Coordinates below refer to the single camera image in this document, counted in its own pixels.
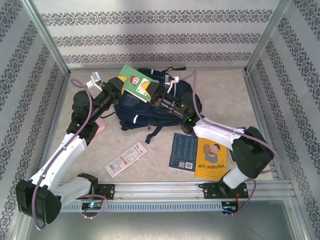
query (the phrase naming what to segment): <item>black cable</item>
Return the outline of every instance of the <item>black cable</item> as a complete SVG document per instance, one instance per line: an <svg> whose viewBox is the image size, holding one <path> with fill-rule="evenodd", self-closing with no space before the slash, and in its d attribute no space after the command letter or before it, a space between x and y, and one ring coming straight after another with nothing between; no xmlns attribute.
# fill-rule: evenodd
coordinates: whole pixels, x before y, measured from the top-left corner
<svg viewBox="0 0 320 240"><path fill-rule="evenodd" d="M102 119L106 119L107 117L110 117L111 115L113 115L113 114L115 114L116 112L114 111L113 113L110 113L109 115L107 115L107 116L101 116L100 118L102 118Z"/></svg>

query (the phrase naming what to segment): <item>gray floral pattern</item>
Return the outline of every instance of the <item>gray floral pattern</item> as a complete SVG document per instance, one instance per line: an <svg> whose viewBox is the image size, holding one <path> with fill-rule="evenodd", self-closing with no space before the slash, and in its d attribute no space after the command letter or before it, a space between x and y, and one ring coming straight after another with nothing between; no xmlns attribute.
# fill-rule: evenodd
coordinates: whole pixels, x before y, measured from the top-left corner
<svg viewBox="0 0 320 240"><path fill-rule="evenodd" d="M316 39L320 41L320 7L315 0L294 0Z"/></svg>
<svg viewBox="0 0 320 240"><path fill-rule="evenodd" d="M0 10L0 43L6 37L8 30L16 20L20 10L22 9L22 3L20 0L7 0Z"/></svg>
<svg viewBox="0 0 320 240"><path fill-rule="evenodd" d="M64 55L67 64L248 61L251 52L165 52Z"/></svg>
<svg viewBox="0 0 320 240"><path fill-rule="evenodd" d="M0 220L0 240L6 239L6 234L8 232L8 227L11 224L12 216L15 213L15 209L17 206L16 203L16 185L20 179L25 179L25 176L27 174L27 170L30 164L30 160L33 156L34 147L37 143L38 135L40 133L42 124L45 119L46 111L51 99L51 95L53 93L53 90L55 88L55 84L57 83L57 77L60 73L60 69L58 65L55 63L52 71L50 73L50 77L48 79L47 85L45 87L45 90L43 92L43 96L41 98L38 111L36 113L36 116L34 118L31 131L29 133L29 136L27 138L27 142L25 144L25 148L23 149L23 154L21 156L21 160L19 162L19 165L16 169L16 173L14 175L14 181L12 182L12 187L9 190L9 195L7 196L7 201L4 204L4 211L1 213L2 217ZM62 90L63 82L61 84L60 90L59 90L59 96ZM53 121L53 117L56 111L57 104L55 104L55 108L51 117L51 122Z"/></svg>
<svg viewBox="0 0 320 240"><path fill-rule="evenodd" d="M48 27L107 25L107 24L163 24L163 23L266 23L273 11L259 10L161 10L43 13Z"/></svg>
<svg viewBox="0 0 320 240"><path fill-rule="evenodd" d="M268 53L276 76L278 77L282 86L283 93L290 105L290 109L295 118L297 126L300 129L305 146L311 155L313 166L317 169L317 174L320 175L320 144L317 142L318 139L315 137L315 132L309 124L309 119L306 116L304 107L302 106L301 101L296 94L294 85L291 83L289 75L287 74L285 66L279 57L274 43L269 41L265 47L265 50Z"/></svg>
<svg viewBox="0 0 320 240"><path fill-rule="evenodd" d="M309 59L307 52L302 47L302 43L299 41L297 34L294 32L292 26L290 25L288 19L284 16L278 26L278 31L280 32L283 40L288 47L291 56L295 61L295 65L300 71L303 80L306 82L306 86L309 88L315 104L318 106L320 111L320 81L319 73L316 72L314 64Z"/></svg>
<svg viewBox="0 0 320 240"><path fill-rule="evenodd" d="M2 180L3 174L6 171L6 165L11 158L13 147L16 145L18 134L20 133L23 122L25 121L29 106L36 92L38 83L46 66L49 55L50 52L47 46L44 45L33 67L22 96L20 97L20 101L18 106L16 107L16 111L14 112L12 122L9 124L9 129L6 131L7 134L3 138L0 149L0 180Z"/></svg>
<svg viewBox="0 0 320 240"><path fill-rule="evenodd" d="M153 44L256 44L260 33L178 33L95 36L56 36L58 47Z"/></svg>
<svg viewBox="0 0 320 240"><path fill-rule="evenodd" d="M312 222L312 226L315 229L315 234L318 238L320 238L320 213L319 213L319 205L315 198L313 197L313 192L310 190L310 183L308 182L308 176L305 170L301 167L301 161L297 154L296 147L293 143L292 137L288 130L287 123L284 119L284 114L280 109L279 102L277 100L276 94L271 86L269 76L265 69L265 66L262 63L262 60L259 59L255 65L257 72L259 74L259 81L261 81L265 94L268 99L268 103L270 105L275 124L278 128L279 134L281 136L281 140L283 142L284 149L287 153L287 157L291 164L292 172L296 178L297 185L299 190L301 191L301 195L303 196L303 203L306 206L306 210L309 212L309 219ZM260 100L259 93L253 81L254 88L258 95L258 99L260 102L261 107L263 106L262 101Z"/></svg>
<svg viewBox="0 0 320 240"><path fill-rule="evenodd" d="M38 31L32 21L28 24L26 30L23 33L19 44L16 46L12 58L6 65L6 68L1 75L0 80L0 111L2 106L6 103L6 99L11 92L13 84L16 82L18 73L26 60L31 46L38 35Z"/></svg>

